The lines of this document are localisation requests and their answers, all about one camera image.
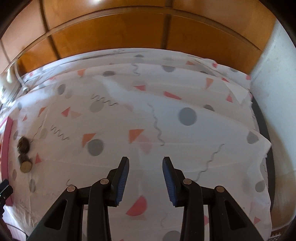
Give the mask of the pink rimmed shallow tray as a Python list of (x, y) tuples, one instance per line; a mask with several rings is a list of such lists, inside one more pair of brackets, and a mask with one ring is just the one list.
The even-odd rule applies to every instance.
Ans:
[(8, 116), (1, 122), (1, 181), (9, 178), (9, 145), (13, 120)]

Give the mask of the patterned white tablecloth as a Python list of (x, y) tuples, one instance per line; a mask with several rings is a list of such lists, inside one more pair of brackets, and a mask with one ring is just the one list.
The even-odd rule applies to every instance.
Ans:
[[(177, 240), (182, 209), (169, 200), (162, 160), (199, 185), (224, 186), (264, 240), (270, 198), (262, 170), (270, 142), (256, 126), (250, 77), (213, 60), (153, 49), (99, 51), (22, 76), (30, 91), (8, 110), (11, 215), (30, 234), (70, 185), (89, 186), (130, 161), (113, 240)], [(33, 163), (20, 171), (17, 144)]]

